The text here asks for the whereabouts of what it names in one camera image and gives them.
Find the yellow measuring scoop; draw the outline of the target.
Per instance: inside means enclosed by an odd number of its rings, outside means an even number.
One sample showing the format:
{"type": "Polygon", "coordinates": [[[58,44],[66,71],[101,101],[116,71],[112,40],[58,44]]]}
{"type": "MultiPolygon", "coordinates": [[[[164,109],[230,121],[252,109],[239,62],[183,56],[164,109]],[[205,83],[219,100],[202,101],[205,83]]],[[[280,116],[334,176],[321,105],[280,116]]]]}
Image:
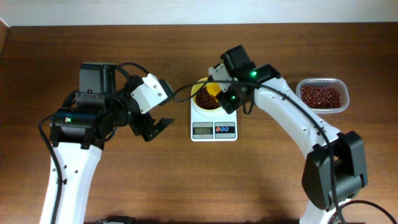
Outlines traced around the yellow measuring scoop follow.
{"type": "Polygon", "coordinates": [[[221,92],[221,88],[218,83],[207,83],[206,90],[211,96],[214,97],[221,92]]]}

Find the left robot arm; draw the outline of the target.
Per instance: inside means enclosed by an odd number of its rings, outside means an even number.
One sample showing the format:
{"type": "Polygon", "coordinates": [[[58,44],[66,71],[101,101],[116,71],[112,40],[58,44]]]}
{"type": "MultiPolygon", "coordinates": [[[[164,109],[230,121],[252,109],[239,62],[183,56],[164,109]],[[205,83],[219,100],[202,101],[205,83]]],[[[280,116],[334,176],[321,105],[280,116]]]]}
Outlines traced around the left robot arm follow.
{"type": "Polygon", "coordinates": [[[170,85],[149,71],[144,77],[130,75],[123,66],[81,64],[79,88],[47,117],[50,134],[39,125],[51,156],[41,223],[84,222],[96,167],[118,128],[129,126],[149,142],[173,123],[171,118],[156,121],[149,113],[174,98],[170,85]]]}

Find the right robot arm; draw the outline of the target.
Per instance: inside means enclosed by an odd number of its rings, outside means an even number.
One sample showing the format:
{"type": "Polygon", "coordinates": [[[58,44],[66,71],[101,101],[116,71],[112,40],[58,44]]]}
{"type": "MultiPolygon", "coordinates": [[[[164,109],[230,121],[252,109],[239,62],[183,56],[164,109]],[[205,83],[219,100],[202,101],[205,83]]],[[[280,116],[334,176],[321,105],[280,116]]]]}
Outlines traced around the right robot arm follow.
{"type": "Polygon", "coordinates": [[[305,157],[302,186],[308,205],[299,222],[342,222],[342,208],[368,184],[362,138],[321,119],[272,65],[256,66],[243,46],[227,50],[220,59],[211,76],[220,81],[216,98],[221,107],[228,114],[243,107],[249,114],[257,106],[278,122],[305,157]]]}

